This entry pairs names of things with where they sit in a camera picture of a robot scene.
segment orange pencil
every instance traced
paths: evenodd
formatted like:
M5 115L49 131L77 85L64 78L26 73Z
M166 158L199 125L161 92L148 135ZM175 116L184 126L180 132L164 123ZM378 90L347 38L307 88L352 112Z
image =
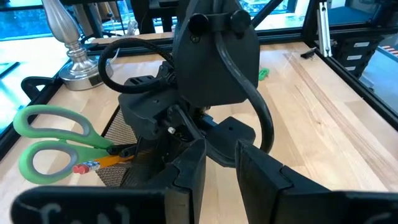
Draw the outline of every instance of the orange pencil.
M120 162L125 162L132 159L134 156L130 157L120 157L120 156L106 156L93 161L83 162L73 166L72 172L75 174L86 174L90 171L95 171L103 167L113 166Z

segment green scissors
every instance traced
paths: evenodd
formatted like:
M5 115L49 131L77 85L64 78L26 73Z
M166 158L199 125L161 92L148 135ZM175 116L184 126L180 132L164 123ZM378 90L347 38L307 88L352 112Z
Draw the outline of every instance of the green scissors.
M55 128L34 128L28 123L28 117L33 114L52 114L76 121L83 127L83 134ZM35 184L51 184L64 179L72 173L76 164L92 161L108 156L108 149L113 143L95 132L93 126L84 116L73 111L50 105L28 106L20 110L14 118L14 129L28 138L57 138L59 141L40 141L29 146L19 159L19 170L22 176ZM69 144L66 140L83 143L93 147ZM34 156L43 150L54 149L66 152L70 156L69 164L54 174L41 174L33 165Z

